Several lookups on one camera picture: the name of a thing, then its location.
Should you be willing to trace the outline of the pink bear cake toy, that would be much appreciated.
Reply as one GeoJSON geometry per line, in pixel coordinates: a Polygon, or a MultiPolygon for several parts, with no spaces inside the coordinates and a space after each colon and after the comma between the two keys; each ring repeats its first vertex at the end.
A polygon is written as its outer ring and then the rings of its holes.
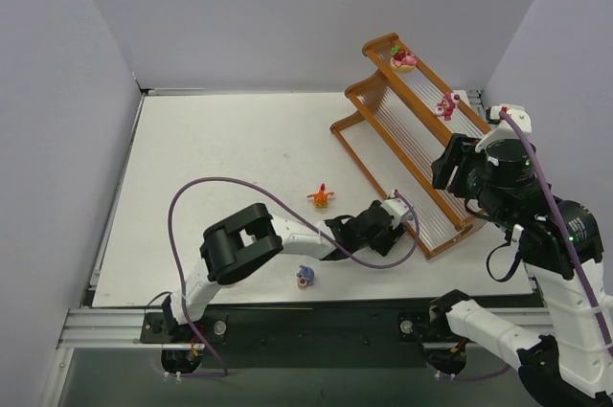
{"type": "Polygon", "coordinates": [[[446,122],[450,121],[460,100],[461,97],[454,92],[449,91],[445,93],[442,99],[435,106],[435,116],[442,118],[446,122]]]}

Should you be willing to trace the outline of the pink bear strawberry toy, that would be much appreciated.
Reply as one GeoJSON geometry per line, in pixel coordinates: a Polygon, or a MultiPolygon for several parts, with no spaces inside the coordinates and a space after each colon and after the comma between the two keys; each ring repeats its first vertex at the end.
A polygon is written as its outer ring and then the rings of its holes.
{"type": "Polygon", "coordinates": [[[390,67],[397,73],[408,73],[413,71],[418,65],[416,55],[405,50],[400,45],[395,45],[390,51],[390,67]]]}

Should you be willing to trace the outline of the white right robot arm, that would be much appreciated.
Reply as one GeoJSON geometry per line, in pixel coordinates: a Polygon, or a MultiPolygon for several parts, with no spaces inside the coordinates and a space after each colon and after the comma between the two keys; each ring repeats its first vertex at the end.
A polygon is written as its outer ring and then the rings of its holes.
{"type": "Polygon", "coordinates": [[[432,165],[432,186],[464,202],[505,233],[516,250],[513,269],[534,277],[554,331],[526,330],[452,290],[431,303],[431,331],[439,338],[472,341],[517,371],[542,406],[612,403],[612,299],[602,289],[603,247],[594,216],[582,205],[551,194],[534,170],[534,147],[497,140],[483,150],[477,139],[455,133],[432,165]]]}

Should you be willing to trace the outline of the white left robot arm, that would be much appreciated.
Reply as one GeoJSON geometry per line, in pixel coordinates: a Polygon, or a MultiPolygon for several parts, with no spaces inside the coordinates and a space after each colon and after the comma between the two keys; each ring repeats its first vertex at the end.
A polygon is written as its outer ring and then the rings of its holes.
{"type": "Polygon", "coordinates": [[[357,216],[326,219],[313,228],[269,213],[255,203],[205,230],[200,259],[190,274],[181,274],[179,289],[162,304],[168,335],[200,320],[223,285],[238,283],[279,254],[319,261],[346,260],[370,248],[387,255],[406,232],[413,215],[399,198],[375,200],[357,216]]]}

